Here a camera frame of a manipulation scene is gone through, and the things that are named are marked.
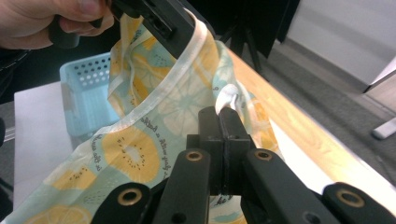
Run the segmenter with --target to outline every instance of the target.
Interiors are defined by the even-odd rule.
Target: fabric garment
[[[108,87],[120,121],[78,146],[7,223],[90,223],[117,186],[155,186],[171,174],[187,134],[198,132],[198,112],[227,92],[256,146],[278,152],[264,108],[237,82],[226,47],[202,22],[195,19],[191,41],[176,60],[141,19],[123,17]],[[238,197],[213,197],[210,206],[210,223],[246,222]]]

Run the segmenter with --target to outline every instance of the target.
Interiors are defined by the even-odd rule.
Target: finger
[[[77,32],[78,35],[84,35],[84,36],[95,36],[95,35],[100,35],[104,30],[110,28],[114,24],[114,18],[111,17],[105,17],[102,21],[102,26],[98,29],[91,29],[86,32]]]
[[[87,21],[70,21],[66,18],[60,18],[59,25],[66,33],[87,32],[93,29]]]
[[[73,21],[93,21],[106,12],[105,0],[53,0],[59,10],[56,14]]]
[[[9,37],[4,39],[5,45],[2,47],[6,49],[43,49],[52,45],[48,36],[48,29],[45,29],[34,35]]]

